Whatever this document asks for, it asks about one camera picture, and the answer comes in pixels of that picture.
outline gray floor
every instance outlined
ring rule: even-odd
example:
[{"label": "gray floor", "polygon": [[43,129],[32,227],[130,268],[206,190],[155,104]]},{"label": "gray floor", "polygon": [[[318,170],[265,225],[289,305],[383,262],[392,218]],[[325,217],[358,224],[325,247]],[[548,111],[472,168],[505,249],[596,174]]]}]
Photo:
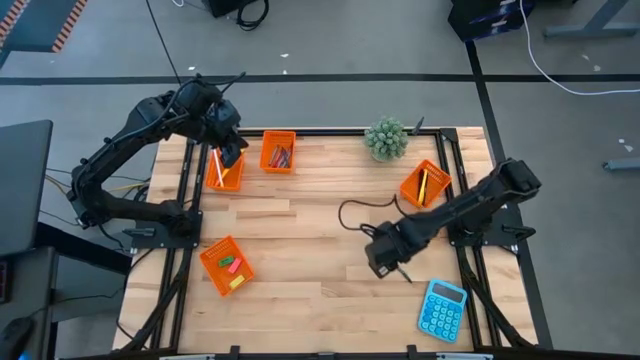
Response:
[{"label": "gray floor", "polygon": [[[601,0],[574,8],[541,7],[531,16],[534,51],[555,74],[640,73],[640,36],[597,41],[545,41],[547,25],[580,24]],[[471,74],[463,44],[446,22],[449,0],[273,0],[263,27],[239,30],[170,0],[151,0],[181,75],[433,73]],[[254,12],[260,10],[255,5]],[[631,4],[621,21],[640,22]],[[485,74],[534,74],[522,31],[476,43]],[[170,76],[171,69],[143,0],[92,0],[60,54],[12,53],[0,77]],[[640,87],[632,83],[569,84],[580,90]],[[169,85],[0,87],[0,125],[54,120],[51,167],[70,170],[79,157],[114,134],[141,98]],[[640,173],[610,174],[609,158],[639,156],[637,95],[575,97],[550,84],[489,84],[508,156],[526,160],[543,182],[540,195],[522,206],[525,223],[538,230],[532,256],[554,345],[559,349],[640,354],[635,275],[640,255],[634,235]],[[228,92],[244,126],[367,125],[381,115],[413,124],[484,125],[473,83],[340,82],[237,84]],[[635,150],[629,153],[619,139]],[[145,149],[120,174],[145,178],[154,151]],[[126,184],[113,180],[113,186]],[[42,209],[71,220],[55,188],[45,185]],[[42,221],[85,238],[46,215]],[[123,224],[111,224],[115,231]],[[61,264],[61,283],[100,281],[104,293],[122,278],[81,264]],[[116,298],[106,307],[116,308]],[[105,353],[117,310],[63,323],[58,356]]]}]

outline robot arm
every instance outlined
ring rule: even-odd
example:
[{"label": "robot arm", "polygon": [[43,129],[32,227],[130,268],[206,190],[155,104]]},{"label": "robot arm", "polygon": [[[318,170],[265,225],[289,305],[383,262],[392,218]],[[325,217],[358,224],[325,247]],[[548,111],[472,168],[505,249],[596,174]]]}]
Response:
[{"label": "robot arm", "polygon": [[157,221],[177,235],[191,231],[189,214],[182,204],[167,200],[160,204],[116,198],[102,183],[145,145],[179,134],[196,142],[222,149],[222,162],[231,167],[248,146],[237,132],[240,115],[214,85],[198,76],[178,91],[146,98],[131,111],[124,128],[72,171],[72,189],[67,199],[84,228],[112,218]]},{"label": "robot arm", "polygon": [[540,181],[523,161],[499,163],[468,192],[433,211],[417,213],[395,224],[382,223],[365,247],[369,266],[382,278],[429,245],[440,228],[455,226],[470,234],[483,231],[491,215],[507,202],[520,203],[538,193]]}]

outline calculator display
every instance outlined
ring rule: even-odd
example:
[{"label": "calculator display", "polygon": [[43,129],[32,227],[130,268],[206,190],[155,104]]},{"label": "calculator display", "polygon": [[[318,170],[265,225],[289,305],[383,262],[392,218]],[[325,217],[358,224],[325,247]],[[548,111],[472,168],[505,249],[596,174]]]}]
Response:
[{"label": "calculator display", "polygon": [[433,292],[455,302],[461,302],[464,297],[464,294],[438,283],[433,284]]}]

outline pink eraser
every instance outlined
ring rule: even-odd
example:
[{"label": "pink eraser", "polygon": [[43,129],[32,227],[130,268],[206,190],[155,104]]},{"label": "pink eraser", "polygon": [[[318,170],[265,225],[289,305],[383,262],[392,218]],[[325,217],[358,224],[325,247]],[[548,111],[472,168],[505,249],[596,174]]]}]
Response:
[{"label": "pink eraser", "polygon": [[242,260],[240,260],[239,258],[233,260],[233,263],[231,264],[231,266],[229,266],[229,272],[232,274],[235,273],[236,270],[238,270],[238,268],[240,267],[241,262]]}]

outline white cable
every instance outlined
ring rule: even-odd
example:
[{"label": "white cable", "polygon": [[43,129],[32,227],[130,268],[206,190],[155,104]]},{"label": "white cable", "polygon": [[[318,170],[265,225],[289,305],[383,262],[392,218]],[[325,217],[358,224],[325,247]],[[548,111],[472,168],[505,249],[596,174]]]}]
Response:
[{"label": "white cable", "polygon": [[625,94],[625,93],[638,93],[638,92],[640,92],[640,89],[633,89],[633,90],[610,90],[610,91],[602,91],[602,92],[583,93],[583,92],[567,89],[566,87],[564,87],[564,85],[560,84],[559,82],[557,82],[557,81],[553,80],[551,77],[549,77],[549,75],[547,75],[540,68],[540,66],[538,66],[538,63],[536,62],[536,59],[533,57],[533,51],[531,50],[531,33],[529,32],[529,24],[527,23],[527,16],[524,13],[524,6],[523,6],[522,2],[523,2],[523,0],[520,0],[520,13],[522,14],[522,18],[524,19],[524,29],[527,32],[527,46],[529,47],[529,57],[531,58],[531,61],[533,62],[533,65],[536,67],[536,69],[538,69],[540,74],[542,74],[544,77],[546,77],[547,80],[549,80],[553,84],[556,84],[562,90],[564,90],[564,91],[566,91],[568,93],[574,94],[574,95],[594,96],[594,95]]}]

